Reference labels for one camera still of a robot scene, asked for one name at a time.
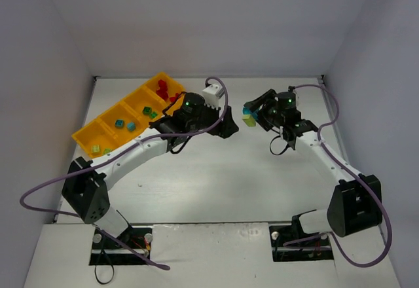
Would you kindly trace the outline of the cyan rounded lego piece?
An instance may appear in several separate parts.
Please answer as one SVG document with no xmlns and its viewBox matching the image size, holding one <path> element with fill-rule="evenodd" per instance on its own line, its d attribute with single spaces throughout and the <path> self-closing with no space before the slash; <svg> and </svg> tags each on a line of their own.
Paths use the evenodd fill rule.
<svg viewBox="0 0 419 288">
<path fill-rule="evenodd" d="M 253 117 L 254 120 L 258 120 L 258 116 L 257 116 L 257 111 L 250 111 L 248 108 L 243 108 L 242 109 L 242 114 L 243 115 L 250 115 Z"/>
</svg>

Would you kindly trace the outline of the red curved lego piece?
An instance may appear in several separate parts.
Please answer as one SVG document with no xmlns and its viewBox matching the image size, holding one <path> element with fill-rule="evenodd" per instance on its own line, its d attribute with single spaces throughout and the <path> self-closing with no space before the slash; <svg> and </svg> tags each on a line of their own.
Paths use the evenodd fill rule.
<svg viewBox="0 0 419 288">
<path fill-rule="evenodd" d="M 164 80 L 159 80 L 158 81 L 158 88 L 156 90 L 156 94 L 160 98 L 162 98 L 164 101 L 166 101 L 169 98 L 168 85 L 167 85 L 166 81 L 164 81 Z"/>
</svg>

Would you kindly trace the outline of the cyan small lego brick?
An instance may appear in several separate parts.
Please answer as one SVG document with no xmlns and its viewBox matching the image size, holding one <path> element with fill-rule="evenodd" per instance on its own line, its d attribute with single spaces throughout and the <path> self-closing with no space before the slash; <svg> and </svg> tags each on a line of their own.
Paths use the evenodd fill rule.
<svg viewBox="0 0 419 288">
<path fill-rule="evenodd" d="M 133 122 L 129 122 L 129 123 L 127 124 L 127 129 L 128 129 L 129 131 L 134 131 L 134 130 L 135 130 L 135 128 L 136 128 L 136 125 L 135 125 Z"/>
</svg>

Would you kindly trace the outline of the lime green lego brick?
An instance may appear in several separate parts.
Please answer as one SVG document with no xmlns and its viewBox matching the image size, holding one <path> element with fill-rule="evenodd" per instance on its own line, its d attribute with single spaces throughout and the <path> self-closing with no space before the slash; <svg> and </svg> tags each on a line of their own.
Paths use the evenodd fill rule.
<svg viewBox="0 0 419 288">
<path fill-rule="evenodd" d="M 92 154 L 99 154 L 101 151 L 100 146 L 99 145 L 93 145 L 91 146 L 91 153 Z"/>
</svg>

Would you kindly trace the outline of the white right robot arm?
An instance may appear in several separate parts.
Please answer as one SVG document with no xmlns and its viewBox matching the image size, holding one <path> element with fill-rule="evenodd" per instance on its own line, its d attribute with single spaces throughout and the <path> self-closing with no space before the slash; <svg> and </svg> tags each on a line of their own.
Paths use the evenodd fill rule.
<svg viewBox="0 0 419 288">
<path fill-rule="evenodd" d="M 243 113 L 269 131 L 282 131 L 287 147 L 305 157 L 333 188 L 329 205 L 293 217 L 302 233 L 333 232 L 339 237 L 379 225 L 382 212 L 381 184 L 374 175 L 363 175 L 340 157 L 331 157 L 332 148 L 318 137 L 318 127 L 302 118 L 293 89 L 277 93 L 270 89 L 244 104 Z"/>
</svg>

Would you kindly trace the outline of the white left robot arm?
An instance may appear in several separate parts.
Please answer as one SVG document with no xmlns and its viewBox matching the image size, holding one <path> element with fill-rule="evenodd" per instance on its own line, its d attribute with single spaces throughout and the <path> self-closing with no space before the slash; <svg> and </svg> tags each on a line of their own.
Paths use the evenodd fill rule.
<svg viewBox="0 0 419 288">
<path fill-rule="evenodd" d="M 178 154 L 192 137 L 208 133 L 226 139 L 238 131 L 224 88 L 213 84 L 201 94 L 185 93 L 183 103 L 172 115 L 150 122 L 142 134 L 116 150 L 86 161 L 72 161 L 62 196 L 87 225 L 93 225 L 114 238 L 131 229 L 129 222 L 112 208 L 108 192 L 123 177 L 149 160 L 166 153 Z"/>
</svg>

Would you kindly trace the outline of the yellow four-compartment sorting tray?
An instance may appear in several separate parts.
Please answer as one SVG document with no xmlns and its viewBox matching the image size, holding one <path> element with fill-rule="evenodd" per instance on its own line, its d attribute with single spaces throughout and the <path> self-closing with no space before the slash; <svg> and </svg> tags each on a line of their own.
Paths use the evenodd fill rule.
<svg viewBox="0 0 419 288">
<path fill-rule="evenodd" d="M 90 158 L 97 158 L 103 155 L 104 149 L 111 149 L 112 152 L 140 135 L 149 127 L 149 123 L 160 118 L 163 109 L 171 104 L 169 98 L 164 101 L 156 94 L 159 80 L 166 81 L 169 98 L 175 96 L 176 93 L 185 91 L 179 82 L 163 72 L 158 73 L 116 102 L 108 110 L 98 115 L 86 126 L 73 133 L 73 140 Z M 152 112 L 156 112 L 158 116 L 151 119 L 149 115 L 144 115 L 144 107 L 150 107 Z M 123 128 L 115 127 L 115 121 L 118 119 L 124 121 Z M 129 122 L 133 122 L 136 125 L 134 131 L 127 129 Z M 99 154 L 91 153 L 91 146 L 93 145 L 100 146 L 101 151 Z"/>
</svg>

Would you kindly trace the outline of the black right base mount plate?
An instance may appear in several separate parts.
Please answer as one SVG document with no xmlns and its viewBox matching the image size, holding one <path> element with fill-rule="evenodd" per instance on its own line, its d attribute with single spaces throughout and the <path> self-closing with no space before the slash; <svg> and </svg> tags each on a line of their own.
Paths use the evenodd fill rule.
<svg viewBox="0 0 419 288">
<path fill-rule="evenodd" d="M 327 236 L 298 234 L 291 225 L 270 225 L 268 229 L 274 262 L 315 262 L 334 259 Z"/>
</svg>

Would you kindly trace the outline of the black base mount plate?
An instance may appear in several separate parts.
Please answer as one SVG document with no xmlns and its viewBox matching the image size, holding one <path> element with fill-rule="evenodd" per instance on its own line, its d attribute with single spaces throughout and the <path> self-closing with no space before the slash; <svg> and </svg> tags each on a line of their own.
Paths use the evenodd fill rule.
<svg viewBox="0 0 419 288">
<path fill-rule="evenodd" d="M 124 240 L 121 239 L 122 242 L 141 256 L 149 257 L 151 244 L 146 244 L 147 240 L 153 240 L 153 229 L 149 226 L 135 226 L 131 236 Z M 95 229 L 92 237 L 89 265 L 110 266 L 111 264 L 113 266 L 139 266 L 145 265 L 145 261 Z"/>
<path fill-rule="evenodd" d="M 327 236 L 298 234 L 291 225 L 270 225 L 268 229 L 274 262 L 315 262 L 334 259 Z"/>
</svg>

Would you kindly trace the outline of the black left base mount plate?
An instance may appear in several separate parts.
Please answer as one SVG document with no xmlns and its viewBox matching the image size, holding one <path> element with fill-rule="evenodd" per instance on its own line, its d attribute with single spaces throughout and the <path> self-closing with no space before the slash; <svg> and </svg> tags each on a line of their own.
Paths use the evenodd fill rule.
<svg viewBox="0 0 419 288">
<path fill-rule="evenodd" d="M 147 240 L 153 240 L 153 229 L 149 226 L 135 226 L 131 236 L 124 240 L 121 239 L 122 242 L 141 256 L 149 257 L 151 244 L 146 244 Z M 92 237 L 89 265 L 110 266 L 111 264 L 113 266 L 139 266 L 145 265 L 145 261 L 95 229 Z"/>
</svg>

